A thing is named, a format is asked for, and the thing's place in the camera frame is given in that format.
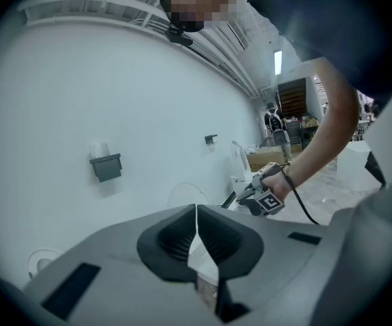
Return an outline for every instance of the hand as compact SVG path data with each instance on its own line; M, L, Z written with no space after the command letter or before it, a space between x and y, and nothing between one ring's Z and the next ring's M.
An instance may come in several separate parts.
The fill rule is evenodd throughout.
M262 184L268 187L281 202L285 201L286 196L291 191L291 187L285 180L282 172L279 172L271 177L266 177L264 180L262 180Z

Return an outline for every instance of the person wearing black shirt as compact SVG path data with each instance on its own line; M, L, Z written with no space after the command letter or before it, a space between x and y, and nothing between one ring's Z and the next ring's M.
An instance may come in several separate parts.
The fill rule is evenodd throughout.
M283 129L285 131L285 137L286 137L286 144L281 145L283 154L285 155L286 162L291 162L292 161L292 155L291 155L291 141L289 140L289 135L288 131L286 128L286 118L285 115L283 115L283 112L274 108L273 103L268 103L267 105L268 112L265 115L265 126L267 129L273 133L275 130L280 130Z
M160 0L182 32L196 32L231 0ZM248 0L296 51L312 61L330 110L309 146L291 163L298 187L333 160L353 136L359 120L357 90L383 108L392 95L392 0ZM278 173L264 179L278 199L291 191Z

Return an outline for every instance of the ceiling light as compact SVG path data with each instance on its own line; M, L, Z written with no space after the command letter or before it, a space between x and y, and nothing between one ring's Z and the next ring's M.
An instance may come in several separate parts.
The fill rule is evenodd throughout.
M274 74L280 75L282 73L282 51L274 53Z

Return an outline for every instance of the white wall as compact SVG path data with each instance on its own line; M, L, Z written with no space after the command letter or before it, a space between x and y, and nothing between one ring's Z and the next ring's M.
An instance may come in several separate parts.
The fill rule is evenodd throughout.
M323 120L323 108L319 102L318 89L309 76L306 77L306 106L307 112L320 122Z
M169 43L87 24L22 33L0 61L0 276L23 286L34 250L164 209L183 182L221 204L232 140L260 139L240 90ZM94 141L122 154L122 177L99 184Z

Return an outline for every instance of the dark t-shirt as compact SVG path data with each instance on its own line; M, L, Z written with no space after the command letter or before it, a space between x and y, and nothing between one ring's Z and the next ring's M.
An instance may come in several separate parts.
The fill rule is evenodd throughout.
M269 109L269 112L274 113L276 109ZM273 130L278 130L278 129L283 129L286 130L286 126L283 124L283 118L285 118L285 115L283 115L283 112L280 110L277 110L277 115L280 118L280 122L278 119L275 118L275 116L271 116L271 125ZM270 126L270 115L267 113L265 114L265 125Z
M249 0L302 61L326 57L360 92L392 95L392 0Z

